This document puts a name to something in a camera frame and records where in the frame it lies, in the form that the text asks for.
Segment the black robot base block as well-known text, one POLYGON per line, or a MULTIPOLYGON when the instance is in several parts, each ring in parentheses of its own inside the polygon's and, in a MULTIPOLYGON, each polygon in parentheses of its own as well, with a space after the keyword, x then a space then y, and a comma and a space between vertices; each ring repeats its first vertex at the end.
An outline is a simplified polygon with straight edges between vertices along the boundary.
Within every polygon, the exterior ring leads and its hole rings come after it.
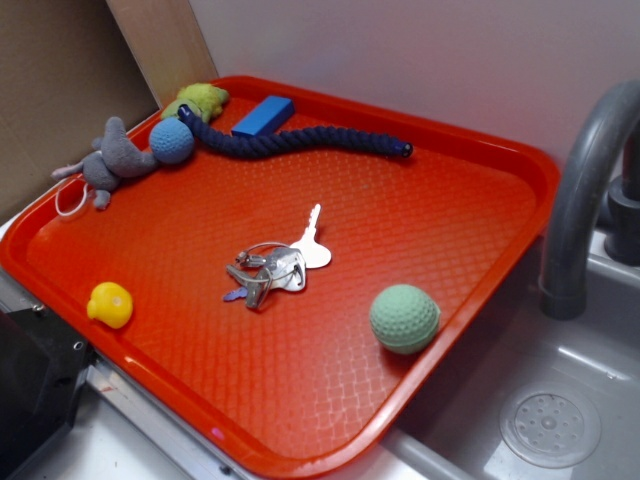
POLYGON ((45 307, 1 314, 1 477, 13 479, 75 423, 92 349, 45 307))

